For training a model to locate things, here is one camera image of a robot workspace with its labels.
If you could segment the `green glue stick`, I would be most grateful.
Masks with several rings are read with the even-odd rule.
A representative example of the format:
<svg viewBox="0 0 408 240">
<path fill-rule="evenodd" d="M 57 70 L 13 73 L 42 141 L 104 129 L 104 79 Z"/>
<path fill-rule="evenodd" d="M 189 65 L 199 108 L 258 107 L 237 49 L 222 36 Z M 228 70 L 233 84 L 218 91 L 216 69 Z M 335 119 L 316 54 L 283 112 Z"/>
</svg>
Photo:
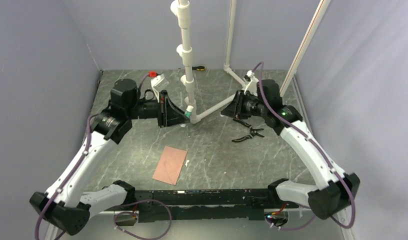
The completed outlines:
<svg viewBox="0 0 408 240">
<path fill-rule="evenodd" d="M 192 116 L 193 110 L 194 110 L 194 107 L 192 105 L 188 105 L 184 112 L 184 116 L 190 119 Z"/>
</svg>

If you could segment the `pink brown envelope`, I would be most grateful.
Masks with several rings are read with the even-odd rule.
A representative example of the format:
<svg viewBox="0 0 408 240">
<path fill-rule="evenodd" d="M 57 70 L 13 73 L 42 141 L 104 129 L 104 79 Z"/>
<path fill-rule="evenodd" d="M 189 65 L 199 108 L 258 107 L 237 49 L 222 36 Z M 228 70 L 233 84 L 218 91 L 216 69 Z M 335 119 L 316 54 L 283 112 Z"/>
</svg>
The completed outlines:
<svg viewBox="0 0 408 240">
<path fill-rule="evenodd" d="M 186 150 L 165 146 L 152 179 L 175 186 L 186 158 Z"/>
</svg>

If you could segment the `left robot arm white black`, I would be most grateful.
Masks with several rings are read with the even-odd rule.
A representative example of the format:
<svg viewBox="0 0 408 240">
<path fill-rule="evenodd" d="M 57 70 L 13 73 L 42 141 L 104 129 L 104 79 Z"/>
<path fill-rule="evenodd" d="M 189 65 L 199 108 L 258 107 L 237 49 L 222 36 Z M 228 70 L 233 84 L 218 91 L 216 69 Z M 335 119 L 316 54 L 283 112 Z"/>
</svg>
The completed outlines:
<svg viewBox="0 0 408 240">
<path fill-rule="evenodd" d="M 85 189 L 106 155 L 131 130 L 134 120 L 156 119 L 159 127 L 190 122 L 192 105 L 179 108 L 158 84 L 150 92 L 153 98 L 143 97 L 141 86 L 129 78 L 115 82 L 107 107 L 88 118 L 86 138 L 68 167 L 45 192 L 31 196 L 29 202 L 40 221 L 73 236 L 98 213 L 115 206 L 129 210 L 137 203 L 135 188 L 122 180 L 91 193 Z"/>
</svg>

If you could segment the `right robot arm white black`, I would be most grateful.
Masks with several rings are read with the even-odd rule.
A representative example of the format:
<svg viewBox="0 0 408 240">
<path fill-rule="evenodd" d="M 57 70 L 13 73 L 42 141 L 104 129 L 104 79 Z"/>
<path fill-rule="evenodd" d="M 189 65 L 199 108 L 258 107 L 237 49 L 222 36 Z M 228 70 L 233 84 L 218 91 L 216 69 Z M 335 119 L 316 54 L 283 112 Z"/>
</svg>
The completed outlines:
<svg viewBox="0 0 408 240">
<path fill-rule="evenodd" d="M 274 208 L 285 202 L 306 206 L 322 220 L 332 218 L 347 207 L 355 211 L 359 177 L 355 173 L 346 173 L 328 156 L 310 133 L 299 111 L 283 104 L 279 85 L 273 79 L 264 79 L 256 86 L 256 94 L 238 90 L 220 114 L 235 121 L 263 118 L 265 124 L 292 147 L 315 182 L 308 185 L 278 180 L 267 194 L 268 203 Z"/>
</svg>

